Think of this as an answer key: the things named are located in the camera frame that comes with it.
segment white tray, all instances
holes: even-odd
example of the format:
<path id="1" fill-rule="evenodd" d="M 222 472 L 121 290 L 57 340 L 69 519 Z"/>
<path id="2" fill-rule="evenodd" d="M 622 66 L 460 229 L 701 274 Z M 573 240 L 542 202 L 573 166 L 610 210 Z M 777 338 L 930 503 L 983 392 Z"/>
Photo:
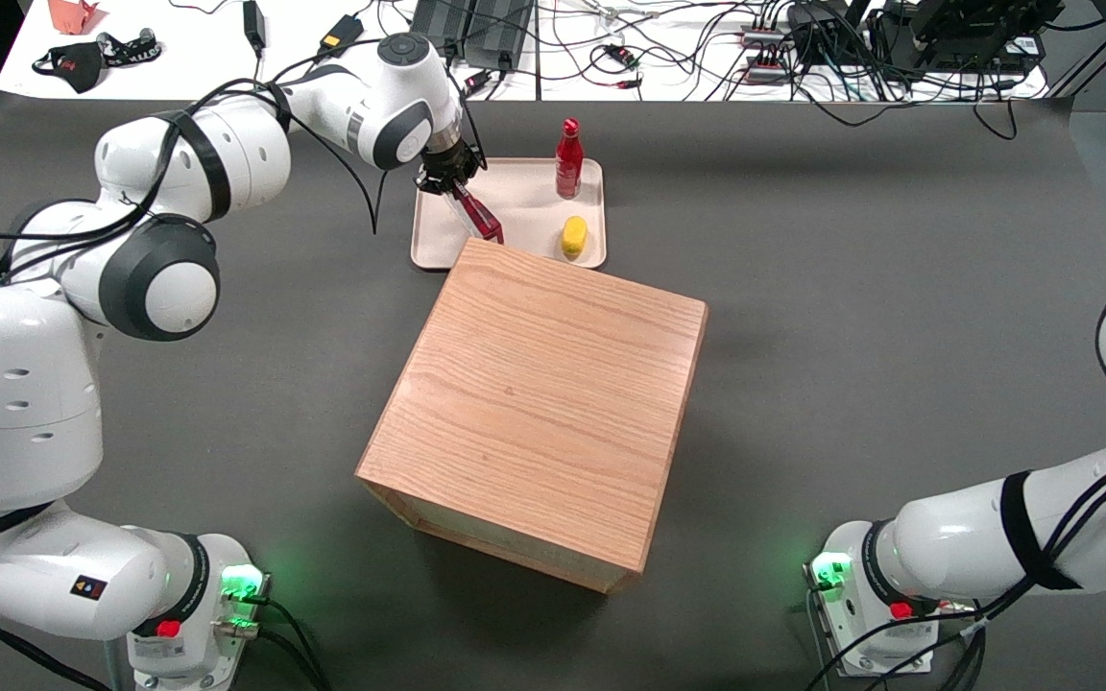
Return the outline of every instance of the white tray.
<path id="1" fill-rule="evenodd" d="M 605 263 L 605 176 L 601 164 L 583 161 L 578 197 L 563 200 L 554 187 L 553 158 L 489 158 L 489 170 L 469 181 L 469 191 L 497 216 L 508 248 L 578 266 Z M 562 253 L 562 227 L 570 216 L 587 221 L 587 247 L 575 259 Z M 469 231 L 446 200 L 417 192 L 411 224 L 411 263 L 422 270 L 448 270 L 460 255 Z"/>

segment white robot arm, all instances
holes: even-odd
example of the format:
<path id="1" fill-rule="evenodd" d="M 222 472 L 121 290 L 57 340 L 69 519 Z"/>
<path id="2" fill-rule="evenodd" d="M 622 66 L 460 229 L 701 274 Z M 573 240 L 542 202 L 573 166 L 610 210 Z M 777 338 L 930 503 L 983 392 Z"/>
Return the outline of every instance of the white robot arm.
<path id="1" fill-rule="evenodd" d="M 1106 375 L 1106 307 L 1096 353 Z M 938 639 L 938 621 L 927 617 L 957 600 L 1000 598 L 1022 585 L 1032 594 L 1106 590 L 1106 499 L 1093 485 L 1106 491 L 1106 449 L 917 499 L 894 520 L 835 528 L 806 573 L 834 650 L 843 651 L 842 672 L 927 672 L 931 652 L 921 652 Z M 1094 507 L 1085 520 L 1071 514 L 1078 502 Z M 1061 545 L 1054 537 L 1063 521 L 1079 526 L 1076 534 L 1045 555 L 1050 543 Z"/>
<path id="2" fill-rule="evenodd" d="M 230 595 L 264 587 L 240 543 L 65 506 L 102 460 L 100 347 L 109 331 L 175 341 L 208 323 L 220 279 L 202 223 L 280 193 L 290 121 L 378 169 L 420 155 L 427 191 L 472 177 L 460 92 L 429 43 L 390 35 L 377 54 L 372 87 L 333 62 L 254 96 L 225 92 L 115 127 L 96 147 L 96 200 L 19 216 L 0 263 L 0 617 L 56 636 L 127 636 L 146 688 L 228 688 L 254 616 Z"/>

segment ketchup bottle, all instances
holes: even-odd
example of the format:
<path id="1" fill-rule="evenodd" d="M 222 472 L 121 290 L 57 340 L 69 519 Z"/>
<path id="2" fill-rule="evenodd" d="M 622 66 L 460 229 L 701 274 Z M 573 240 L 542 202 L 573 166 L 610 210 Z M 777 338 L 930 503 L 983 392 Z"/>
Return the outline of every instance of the ketchup bottle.
<path id="1" fill-rule="evenodd" d="M 562 140 L 556 146 L 556 192 L 563 200 L 578 196 L 578 181 L 583 177 L 583 144 L 578 143 L 578 121 L 566 118 L 562 123 Z"/>

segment yellow object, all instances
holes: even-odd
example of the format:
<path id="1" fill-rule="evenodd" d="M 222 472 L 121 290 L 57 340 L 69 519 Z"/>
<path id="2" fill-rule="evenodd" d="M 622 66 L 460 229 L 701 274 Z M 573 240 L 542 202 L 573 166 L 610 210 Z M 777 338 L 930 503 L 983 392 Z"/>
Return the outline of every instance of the yellow object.
<path id="1" fill-rule="evenodd" d="M 587 222 L 583 216 L 571 216 L 562 227 L 562 253 L 574 259 L 587 247 Z"/>

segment wooden box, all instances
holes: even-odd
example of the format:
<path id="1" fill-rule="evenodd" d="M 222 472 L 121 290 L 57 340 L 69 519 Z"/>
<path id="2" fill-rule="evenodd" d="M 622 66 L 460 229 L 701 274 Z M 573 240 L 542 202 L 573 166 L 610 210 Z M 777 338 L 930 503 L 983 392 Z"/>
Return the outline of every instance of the wooden box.
<path id="1" fill-rule="evenodd" d="M 703 302 L 470 240 L 356 477 L 417 530 L 611 593 L 643 573 Z"/>

